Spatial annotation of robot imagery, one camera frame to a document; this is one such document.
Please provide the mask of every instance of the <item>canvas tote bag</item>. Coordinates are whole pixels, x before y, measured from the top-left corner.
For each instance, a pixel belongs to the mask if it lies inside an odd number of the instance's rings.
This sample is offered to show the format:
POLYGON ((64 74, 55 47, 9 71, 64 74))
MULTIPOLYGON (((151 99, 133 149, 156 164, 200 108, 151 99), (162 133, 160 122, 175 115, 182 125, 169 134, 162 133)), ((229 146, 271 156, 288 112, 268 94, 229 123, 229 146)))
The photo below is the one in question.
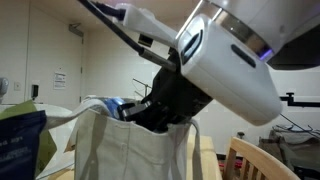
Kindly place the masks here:
MULTIPOLYGON (((48 116, 45 128, 76 117, 76 180, 185 180, 187 141, 191 123, 168 125, 166 133, 153 133, 109 116, 98 99, 82 103, 70 115, 48 116)), ((193 152, 193 179, 202 180, 199 134, 193 152)))

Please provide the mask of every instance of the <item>white bag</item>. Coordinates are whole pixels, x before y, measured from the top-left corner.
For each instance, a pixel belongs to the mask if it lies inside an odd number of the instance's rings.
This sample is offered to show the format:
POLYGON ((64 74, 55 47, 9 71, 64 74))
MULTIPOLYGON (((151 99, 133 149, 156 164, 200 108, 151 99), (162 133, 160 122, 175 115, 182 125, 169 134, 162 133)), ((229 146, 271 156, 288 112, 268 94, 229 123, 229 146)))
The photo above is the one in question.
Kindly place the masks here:
POLYGON ((92 110, 78 123, 75 179, 186 179, 190 124, 169 125, 168 132, 156 134, 92 110))

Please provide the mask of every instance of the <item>bag handle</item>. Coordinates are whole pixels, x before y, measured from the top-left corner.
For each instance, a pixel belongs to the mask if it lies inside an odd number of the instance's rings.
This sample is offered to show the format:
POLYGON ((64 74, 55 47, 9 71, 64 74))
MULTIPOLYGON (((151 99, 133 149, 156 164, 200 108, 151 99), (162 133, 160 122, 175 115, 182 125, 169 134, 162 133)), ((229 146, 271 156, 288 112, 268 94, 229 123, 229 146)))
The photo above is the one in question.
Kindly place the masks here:
POLYGON ((193 179, 203 180, 202 164, 201 164, 201 151, 200 151, 200 128, 199 128, 199 124, 196 120, 191 119, 190 123, 196 129, 194 149, 193 149, 193 155, 192 155, 193 179))
POLYGON ((107 106, 101 100, 90 99, 90 100, 86 100, 83 103, 81 103, 80 106, 78 106, 69 115, 61 115, 61 114, 49 115, 49 116, 47 115, 47 123, 46 123, 43 131, 58 127, 62 124, 65 124, 65 123, 77 118, 82 113, 84 113, 86 110, 92 109, 92 108, 94 108, 94 110, 96 110, 98 113, 101 113, 101 114, 105 114, 108 116, 110 116, 110 114, 111 114, 110 111, 108 110, 107 106))

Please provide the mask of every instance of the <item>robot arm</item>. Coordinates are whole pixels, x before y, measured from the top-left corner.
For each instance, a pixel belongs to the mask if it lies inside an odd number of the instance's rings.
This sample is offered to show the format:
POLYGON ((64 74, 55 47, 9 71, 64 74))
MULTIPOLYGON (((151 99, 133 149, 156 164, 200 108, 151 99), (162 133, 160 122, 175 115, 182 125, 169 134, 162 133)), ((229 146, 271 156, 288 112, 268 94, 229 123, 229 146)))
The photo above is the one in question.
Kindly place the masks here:
POLYGON ((175 49, 163 62, 174 70, 163 66, 147 105, 132 116, 150 130, 190 119, 213 98, 254 125, 270 122, 282 106, 266 62, 320 14, 318 0, 202 0, 176 34, 149 11, 116 7, 123 18, 114 22, 175 49))

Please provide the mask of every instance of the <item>ceiling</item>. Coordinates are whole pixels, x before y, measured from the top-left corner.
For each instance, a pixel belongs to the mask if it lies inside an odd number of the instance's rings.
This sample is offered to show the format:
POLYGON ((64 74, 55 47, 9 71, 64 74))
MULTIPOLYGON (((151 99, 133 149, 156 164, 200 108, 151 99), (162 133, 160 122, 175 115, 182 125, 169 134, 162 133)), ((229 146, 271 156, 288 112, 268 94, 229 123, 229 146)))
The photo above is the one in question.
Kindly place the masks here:
MULTIPOLYGON (((154 13, 156 18, 166 24, 185 21, 199 0, 96 0, 115 6, 130 3, 154 13)), ((104 27, 102 23, 86 10, 77 0, 31 0, 33 7, 66 22, 81 23, 82 28, 92 30, 104 27)))

